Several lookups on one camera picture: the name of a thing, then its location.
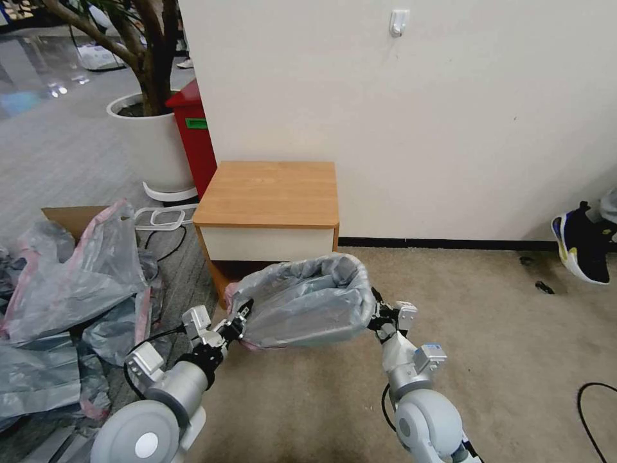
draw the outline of green label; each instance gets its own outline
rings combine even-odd
[[[186,118],[186,127],[188,129],[207,129],[208,123],[202,118]]]

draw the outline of black wire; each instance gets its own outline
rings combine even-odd
[[[386,419],[388,426],[392,428],[394,432],[396,432],[397,429],[394,427],[394,424],[392,424],[392,422],[390,421],[390,417],[388,416],[388,413],[386,411],[386,394],[388,393],[389,389],[390,389],[390,383],[386,384],[386,387],[384,387],[384,391],[381,393],[381,411],[384,414],[384,418]]]
[[[77,42],[75,41],[75,34],[73,34],[73,27],[70,24],[69,24],[69,33],[71,34],[71,40],[73,41],[73,45],[75,45],[77,54],[79,55],[79,57],[81,57],[82,54],[79,52],[79,47],[77,46]]]
[[[163,331],[160,333],[157,333],[149,338],[144,339],[142,342],[138,343],[135,347],[133,347],[130,351],[129,354],[137,349],[139,346],[141,346],[142,344],[146,343],[146,342],[150,342],[150,341],[154,341],[155,339],[158,338],[162,338],[163,336],[169,336],[170,334],[173,333],[178,333],[178,332],[183,332],[184,331],[184,326],[183,325],[178,325],[176,328],[172,328],[170,330],[167,331]],[[140,398],[140,399],[145,399],[146,397],[143,395],[143,392],[141,392],[137,386],[135,385],[135,383],[133,383],[133,380],[130,378],[129,376],[129,368],[127,366],[126,363],[124,363],[124,365],[122,365],[122,370],[124,372],[124,379],[126,380],[126,382],[129,384],[130,388],[133,389],[133,392]]]
[[[589,437],[589,440],[591,441],[593,448],[596,450],[598,456],[600,457],[600,460],[602,460],[602,463],[607,463],[606,458],[604,458],[604,455],[602,454],[602,451],[598,447],[596,440],[593,438],[591,431],[589,431],[589,426],[587,425],[587,421],[585,421],[585,417],[583,416],[583,407],[581,405],[581,399],[583,398],[583,392],[585,391],[585,389],[587,389],[590,386],[602,386],[602,387],[605,387],[606,389],[610,389],[615,392],[617,392],[617,388],[613,386],[609,386],[608,384],[604,384],[604,383],[595,383],[595,382],[585,383],[580,387],[580,389],[578,389],[578,394],[577,394],[577,409],[578,409],[578,416],[580,417],[580,422],[583,424],[583,428],[585,428],[587,437]]]
[[[167,254],[165,254],[160,259],[157,259],[156,260],[157,262],[161,262],[162,260],[167,259],[171,254],[175,253],[180,248],[180,246],[182,246],[182,243],[184,242],[184,238],[186,238],[186,227],[184,225],[180,225],[180,228],[182,228],[182,230],[183,230],[182,238],[180,238],[180,242],[176,245],[176,247],[174,249],[169,251]],[[158,232],[158,230],[150,232],[150,235],[148,235],[148,237],[146,238],[146,243],[143,245],[144,249],[148,249],[148,245],[150,244],[150,239],[157,232]]]

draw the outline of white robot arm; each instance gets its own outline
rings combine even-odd
[[[463,431],[461,415],[443,394],[432,390],[432,376],[447,359],[439,344],[416,348],[405,336],[410,330],[416,307],[408,302],[377,300],[369,328],[382,343],[382,367],[388,375],[384,390],[395,409],[394,423],[388,423],[416,463],[481,463]]]
[[[447,457],[453,463],[480,463],[457,409],[430,389],[431,375],[447,358],[441,346],[417,349],[405,337],[416,308],[408,303],[391,307],[374,293],[378,303],[368,328],[382,343],[382,366],[395,409],[392,426],[399,441],[416,463],[442,463]],[[251,307],[252,301],[212,330],[205,306],[187,311],[183,324],[192,352],[169,371],[161,370],[164,361],[151,344],[135,348],[125,364],[143,400],[123,407],[105,423],[92,447],[91,463],[181,463],[206,422],[202,395],[213,384],[229,344],[242,338]]]

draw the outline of gray carpet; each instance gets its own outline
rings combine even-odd
[[[553,253],[342,248],[387,300],[419,314],[408,338],[449,358],[435,389],[458,408],[487,463],[599,462],[578,420],[586,381],[617,386],[617,287],[585,284]],[[611,257],[611,272],[617,262]],[[535,288],[543,280],[555,290]],[[190,462],[413,461],[387,427],[386,376],[372,333],[337,345],[250,352],[233,346],[204,394],[208,422]],[[617,394],[591,388],[584,410],[615,461]]]

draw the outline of trash bag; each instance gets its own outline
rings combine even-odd
[[[375,313],[366,268],[349,254],[273,264],[243,278],[231,297],[235,314],[253,308],[243,341],[265,349],[353,338]]]
[[[6,312],[6,306],[15,291],[19,274],[26,265],[24,259],[14,260],[8,250],[0,245],[0,313]]]
[[[111,401],[107,393],[109,384],[105,378],[103,365],[96,354],[93,354],[83,342],[77,346],[79,357],[79,378],[81,389],[79,393],[79,407],[81,413],[73,416],[103,421],[109,415]]]
[[[109,383],[105,377],[103,365],[86,343],[78,341],[76,349],[80,380],[79,401],[44,413],[38,413],[37,417],[46,421],[67,418],[81,419],[84,417],[103,421],[109,415],[111,409],[111,401],[108,396]]]
[[[68,333],[24,345],[0,343],[0,420],[80,400],[77,350]]]
[[[163,304],[163,278],[155,256],[139,250],[139,263],[148,287],[120,302],[83,332],[82,339],[103,360],[121,367],[136,344],[150,336],[152,320],[160,317]]]
[[[94,217],[72,253],[70,234],[53,222],[22,235],[27,263],[0,333],[12,343],[55,334],[144,291],[132,217],[126,199],[116,202]]]
[[[124,299],[88,326],[82,340],[103,360],[121,367],[133,346],[150,335],[150,291]]]

